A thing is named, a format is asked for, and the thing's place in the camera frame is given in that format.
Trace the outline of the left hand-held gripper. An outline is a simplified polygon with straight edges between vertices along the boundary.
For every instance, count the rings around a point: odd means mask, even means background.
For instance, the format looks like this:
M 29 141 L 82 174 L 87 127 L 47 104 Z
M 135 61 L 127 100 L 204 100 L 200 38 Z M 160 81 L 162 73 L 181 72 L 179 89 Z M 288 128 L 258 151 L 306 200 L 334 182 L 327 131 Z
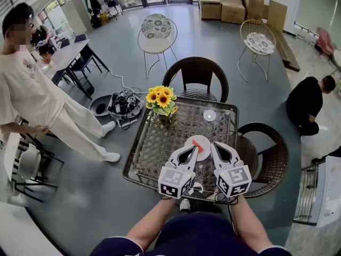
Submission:
M 196 145 L 184 146 L 174 151 L 170 162 L 161 168 L 158 179 L 158 193 L 172 198 L 181 198 L 191 187 L 195 178 L 194 167 L 197 162 L 199 148 Z M 189 164 L 189 170 L 178 166 Z

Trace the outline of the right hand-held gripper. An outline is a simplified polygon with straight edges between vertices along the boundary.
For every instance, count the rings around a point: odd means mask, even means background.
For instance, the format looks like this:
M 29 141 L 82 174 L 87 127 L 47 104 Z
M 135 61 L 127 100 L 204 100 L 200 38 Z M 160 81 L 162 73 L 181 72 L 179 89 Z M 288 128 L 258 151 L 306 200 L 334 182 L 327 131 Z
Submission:
M 224 196 L 230 198 L 246 193 L 252 177 L 248 166 L 240 161 L 237 151 L 221 142 L 213 142 L 210 150 L 216 168 L 216 185 Z

